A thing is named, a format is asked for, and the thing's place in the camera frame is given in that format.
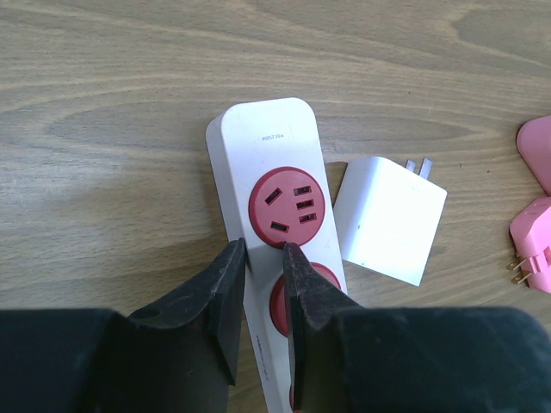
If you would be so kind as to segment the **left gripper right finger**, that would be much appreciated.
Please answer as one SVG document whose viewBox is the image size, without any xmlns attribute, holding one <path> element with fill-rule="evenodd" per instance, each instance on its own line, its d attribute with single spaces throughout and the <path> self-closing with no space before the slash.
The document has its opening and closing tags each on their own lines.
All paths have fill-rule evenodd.
<svg viewBox="0 0 551 413">
<path fill-rule="evenodd" d="M 302 412 L 547 412 L 550 339 L 510 307 L 366 308 L 283 250 Z"/>
</svg>

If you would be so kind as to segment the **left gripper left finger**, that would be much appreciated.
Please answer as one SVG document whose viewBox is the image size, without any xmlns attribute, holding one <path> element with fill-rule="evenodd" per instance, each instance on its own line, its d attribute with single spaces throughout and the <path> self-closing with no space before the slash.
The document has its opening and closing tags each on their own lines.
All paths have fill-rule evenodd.
<svg viewBox="0 0 551 413">
<path fill-rule="evenodd" d="M 223 412 L 235 385 L 246 248 L 129 316 L 99 308 L 1 313 L 4 412 Z"/>
</svg>

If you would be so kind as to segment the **white red power strip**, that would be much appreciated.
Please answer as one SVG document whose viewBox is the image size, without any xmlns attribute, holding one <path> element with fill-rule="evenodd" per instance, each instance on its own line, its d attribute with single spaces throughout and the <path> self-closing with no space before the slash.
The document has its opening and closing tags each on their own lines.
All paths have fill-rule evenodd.
<svg viewBox="0 0 551 413">
<path fill-rule="evenodd" d="M 226 234 L 247 249 L 244 308 L 267 409 L 290 412 L 283 245 L 347 288 L 316 118 L 296 97 L 240 103 L 209 123 L 206 142 Z"/>
</svg>

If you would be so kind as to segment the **small pink plug adapter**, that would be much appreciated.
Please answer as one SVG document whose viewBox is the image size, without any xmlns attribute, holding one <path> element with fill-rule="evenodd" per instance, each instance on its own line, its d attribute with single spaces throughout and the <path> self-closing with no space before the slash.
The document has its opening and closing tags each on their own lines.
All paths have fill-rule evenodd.
<svg viewBox="0 0 551 413">
<path fill-rule="evenodd" d="M 510 223 L 516 258 L 507 266 L 516 271 L 516 284 L 550 293 L 550 198 L 533 200 Z"/>
</svg>

